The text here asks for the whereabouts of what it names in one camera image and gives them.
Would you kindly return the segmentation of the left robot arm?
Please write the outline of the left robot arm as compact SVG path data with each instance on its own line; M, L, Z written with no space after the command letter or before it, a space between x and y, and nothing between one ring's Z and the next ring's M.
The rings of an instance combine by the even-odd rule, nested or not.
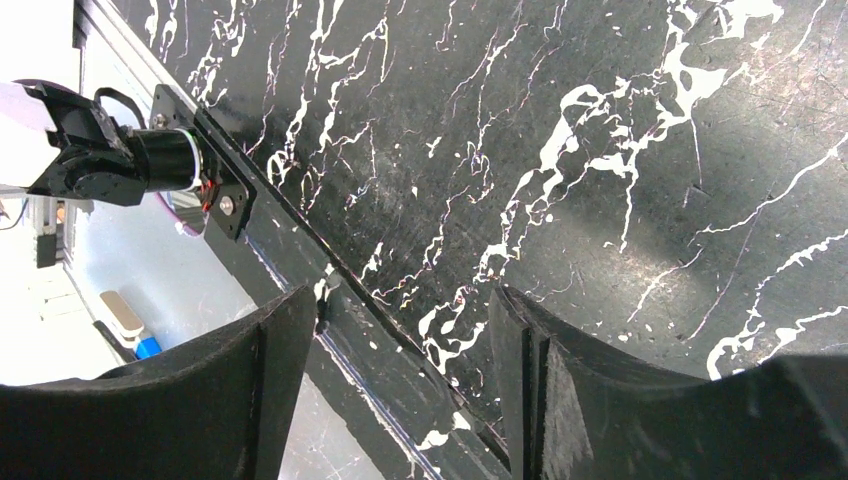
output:
M140 113L111 88L89 99L44 80L2 83L2 187L118 206L138 205L148 193L202 188L202 147L191 130L120 125L103 108L104 96Z

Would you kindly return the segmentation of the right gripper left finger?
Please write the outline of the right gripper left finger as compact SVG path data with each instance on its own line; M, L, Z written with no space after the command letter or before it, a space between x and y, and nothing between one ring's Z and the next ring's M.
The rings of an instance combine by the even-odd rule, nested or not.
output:
M311 346L300 287L92 380L1 389L5 479L275 479Z

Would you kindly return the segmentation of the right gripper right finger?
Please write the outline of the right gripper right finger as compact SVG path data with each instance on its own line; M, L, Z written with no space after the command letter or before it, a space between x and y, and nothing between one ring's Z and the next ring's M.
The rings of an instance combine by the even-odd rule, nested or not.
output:
M779 356L719 380L645 362L520 291L491 294L516 479L843 479L847 359Z

